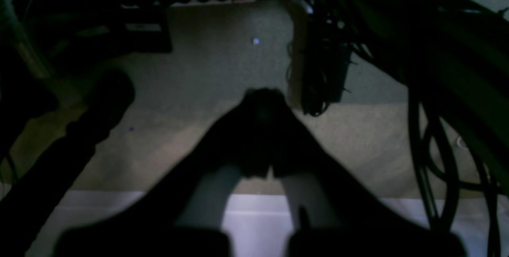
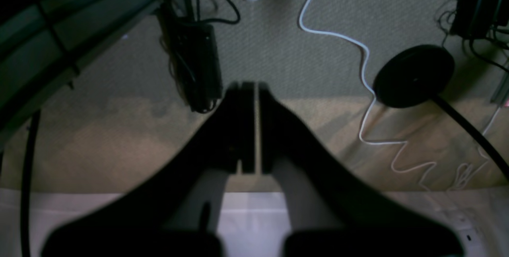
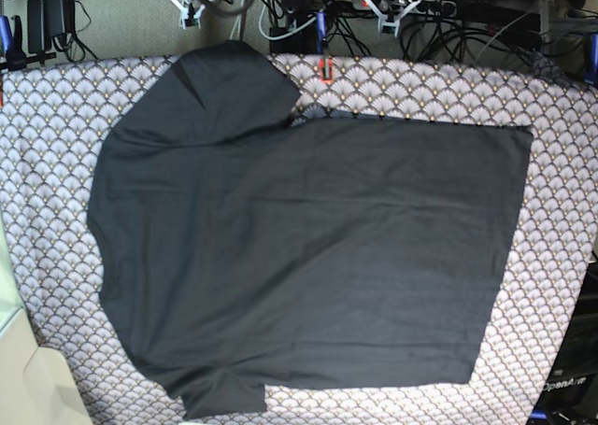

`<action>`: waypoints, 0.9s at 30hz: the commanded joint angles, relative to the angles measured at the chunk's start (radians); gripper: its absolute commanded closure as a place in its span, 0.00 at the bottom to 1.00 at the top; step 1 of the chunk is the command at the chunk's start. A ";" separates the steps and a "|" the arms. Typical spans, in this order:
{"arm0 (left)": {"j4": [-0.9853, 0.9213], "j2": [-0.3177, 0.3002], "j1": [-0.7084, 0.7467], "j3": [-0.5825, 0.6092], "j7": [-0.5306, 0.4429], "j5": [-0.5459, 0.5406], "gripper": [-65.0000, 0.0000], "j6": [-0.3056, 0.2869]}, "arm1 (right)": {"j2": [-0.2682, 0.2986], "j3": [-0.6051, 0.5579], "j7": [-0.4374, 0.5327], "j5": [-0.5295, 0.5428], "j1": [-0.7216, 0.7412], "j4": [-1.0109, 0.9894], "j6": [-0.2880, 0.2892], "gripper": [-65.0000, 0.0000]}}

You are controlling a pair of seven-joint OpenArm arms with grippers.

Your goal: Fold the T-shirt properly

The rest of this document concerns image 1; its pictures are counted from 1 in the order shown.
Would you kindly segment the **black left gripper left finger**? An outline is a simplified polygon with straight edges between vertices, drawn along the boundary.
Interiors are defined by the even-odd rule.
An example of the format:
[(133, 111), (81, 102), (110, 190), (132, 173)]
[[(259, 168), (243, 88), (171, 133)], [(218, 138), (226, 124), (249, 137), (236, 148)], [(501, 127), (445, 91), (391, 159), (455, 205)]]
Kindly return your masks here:
[(249, 90), (144, 197), (102, 221), (68, 230), (57, 257), (229, 257), (221, 231), (231, 192), (262, 177), (258, 158), (271, 124), (271, 91)]

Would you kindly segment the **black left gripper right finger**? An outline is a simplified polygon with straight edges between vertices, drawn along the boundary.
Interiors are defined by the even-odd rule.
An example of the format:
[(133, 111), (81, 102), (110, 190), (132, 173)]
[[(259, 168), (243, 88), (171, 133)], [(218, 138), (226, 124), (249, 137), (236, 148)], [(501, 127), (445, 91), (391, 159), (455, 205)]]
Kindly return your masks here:
[(292, 113), (262, 91), (262, 121), (278, 143), (271, 164), (294, 214), (289, 257), (464, 257), (460, 239), (406, 220), (380, 202)]

